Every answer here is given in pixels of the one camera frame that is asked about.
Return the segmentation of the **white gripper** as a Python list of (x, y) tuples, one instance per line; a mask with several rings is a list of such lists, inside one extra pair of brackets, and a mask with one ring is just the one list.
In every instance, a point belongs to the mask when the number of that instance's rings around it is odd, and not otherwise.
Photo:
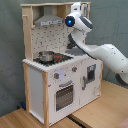
[(81, 12), (81, 3), (80, 2), (75, 2), (71, 6), (71, 12)]

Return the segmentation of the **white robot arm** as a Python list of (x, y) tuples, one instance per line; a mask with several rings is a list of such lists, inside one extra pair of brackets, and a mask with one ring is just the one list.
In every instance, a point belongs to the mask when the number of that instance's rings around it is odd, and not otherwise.
[(68, 35), (71, 43), (75, 44), (88, 56), (101, 60), (116, 73), (116, 80), (120, 84), (128, 86), (128, 58), (112, 44), (103, 44), (91, 48), (83, 43), (93, 26), (92, 22), (82, 14), (80, 2), (75, 2), (71, 6), (71, 13), (66, 16), (65, 24), (73, 28), (73, 31)]

